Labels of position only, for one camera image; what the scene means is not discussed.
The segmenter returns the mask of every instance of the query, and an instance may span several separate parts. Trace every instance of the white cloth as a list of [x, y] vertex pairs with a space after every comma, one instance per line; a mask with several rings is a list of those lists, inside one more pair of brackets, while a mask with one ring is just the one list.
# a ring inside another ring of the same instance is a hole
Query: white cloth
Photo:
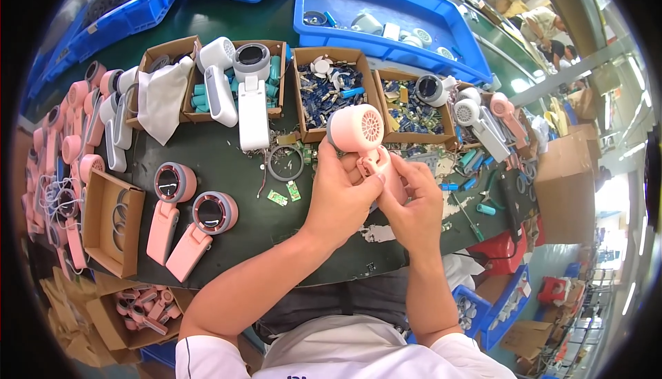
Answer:
[[[211, 336], [178, 342], [178, 379], [249, 378], [239, 350]], [[253, 379], [514, 378], [461, 333], [429, 349], [408, 345], [392, 325], [370, 316], [327, 316], [278, 338]]]
[[191, 57], [184, 56], [154, 73], [138, 72], [138, 121], [163, 146], [179, 126], [181, 102], [193, 65]]
[[552, 39], [554, 36], [561, 33], [561, 30], [554, 25], [556, 14], [547, 7], [538, 7], [531, 11], [525, 11], [520, 14], [520, 17], [524, 20], [522, 22], [522, 27], [520, 27], [520, 33], [522, 33], [522, 36], [527, 41], [531, 41], [532, 43], [540, 44], [540, 40], [533, 30], [529, 28], [528, 22], [526, 21], [527, 18], [533, 20], [538, 27], [540, 27], [543, 37]]

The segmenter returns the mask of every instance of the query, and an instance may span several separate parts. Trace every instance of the stool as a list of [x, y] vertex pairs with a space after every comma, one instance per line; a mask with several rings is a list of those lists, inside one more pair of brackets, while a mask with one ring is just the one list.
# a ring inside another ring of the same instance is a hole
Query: stool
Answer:
[[567, 280], [554, 277], [542, 277], [542, 291], [538, 293], [538, 301], [553, 304], [554, 300], [565, 300]]

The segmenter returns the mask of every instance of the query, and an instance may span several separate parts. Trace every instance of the screwdriver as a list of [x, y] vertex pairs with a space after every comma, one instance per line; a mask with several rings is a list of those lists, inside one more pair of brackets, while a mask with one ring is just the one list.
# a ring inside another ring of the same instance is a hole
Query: screwdriver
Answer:
[[483, 233], [481, 233], [481, 230], [478, 229], [478, 227], [476, 226], [476, 224], [474, 224], [474, 223], [472, 222], [471, 218], [469, 218], [469, 215], [467, 214], [467, 211], [464, 210], [464, 207], [463, 207], [462, 204], [458, 201], [458, 197], [455, 196], [455, 193], [454, 193], [454, 192], [451, 192], [451, 196], [453, 197], [453, 199], [455, 200], [455, 202], [458, 203], [458, 205], [459, 205], [459, 209], [462, 210], [462, 212], [464, 213], [465, 217], [467, 217], [467, 220], [469, 220], [469, 226], [471, 227], [471, 230], [473, 231], [473, 233], [476, 235], [476, 238], [478, 239], [478, 242], [483, 242], [483, 241], [485, 241], [485, 237], [483, 236]]

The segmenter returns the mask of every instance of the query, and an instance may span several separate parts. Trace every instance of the white t-shirt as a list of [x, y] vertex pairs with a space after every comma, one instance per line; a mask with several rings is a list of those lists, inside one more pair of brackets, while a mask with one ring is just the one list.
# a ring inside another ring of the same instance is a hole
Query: white t-shirt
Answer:
[[554, 14], [554, 12], [547, 7], [534, 8], [531, 11], [523, 12], [520, 14], [520, 16], [522, 19], [524, 19], [522, 22], [522, 27], [520, 27], [520, 33], [522, 33], [522, 36], [527, 41], [532, 43], [539, 44], [540, 40], [538, 39], [538, 36], [535, 35], [533, 30], [529, 28], [528, 22], [526, 21], [527, 18], [532, 19], [538, 25], [538, 27], [540, 27], [543, 37], [552, 39], [554, 36], [561, 32], [561, 30], [556, 28], [554, 25], [556, 14]]
[[[239, 350], [212, 336], [178, 342], [178, 379], [249, 378]], [[310, 320], [273, 342], [253, 379], [515, 378], [473, 339], [451, 333], [429, 349], [408, 345], [392, 325], [370, 316]]]

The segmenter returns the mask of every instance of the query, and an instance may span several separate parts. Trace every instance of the gray rubber ring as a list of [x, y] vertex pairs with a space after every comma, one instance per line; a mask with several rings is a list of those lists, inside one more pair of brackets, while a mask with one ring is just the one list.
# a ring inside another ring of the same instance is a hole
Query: gray rubber ring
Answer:
[[[282, 148], [293, 149], [294, 152], [296, 152], [299, 155], [299, 157], [301, 158], [301, 168], [299, 168], [299, 171], [296, 174], [294, 174], [294, 176], [291, 176], [289, 178], [286, 178], [284, 176], [279, 176], [276, 172], [273, 171], [273, 167], [271, 166], [271, 157], [273, 156], [273, 153], [278, 151], [279, 149], [282, 149]], [[271, 176], [273, 176], [274, 178], [276, 178], [277, 180], [279, 180], [281, 182], [294, 181], [295, 179], [297, 179], [301, 175], [301, 173], [303, 172], [303, 165], [304, 165], [303, 154], [301, 153], [301, 151], [299, 151], [299, 148], [297, 148], [293, 144], [281, 144], [281, 145], [273, 148], [273, 151], [269, 152], [269, 154], [267, 155], [267, 168], [269, 169], [269, 173], [271, 174]]]

